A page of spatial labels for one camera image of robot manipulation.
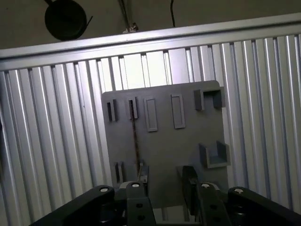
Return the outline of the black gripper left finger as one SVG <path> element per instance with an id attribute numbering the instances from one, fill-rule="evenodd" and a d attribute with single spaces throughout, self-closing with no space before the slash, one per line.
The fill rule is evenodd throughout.
<path id="1" fill-rule="evenodd" d="M 119 188 L 96 186 L 59 207 L 34 226 L 154 226 L 156 220 L 148 197 L 149 167 L 141 164 L 138 180 Z"/>

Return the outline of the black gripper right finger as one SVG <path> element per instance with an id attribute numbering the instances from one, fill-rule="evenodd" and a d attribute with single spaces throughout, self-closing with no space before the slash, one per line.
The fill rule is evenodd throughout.
<path id="1" fill-rule="evenodd" d="M 182 168 L 182 191 L 191 215 L 203 226 L 299 226 L 300 214 L 244 187 L 222 192 L 200 182 L 193 166 Z"/>

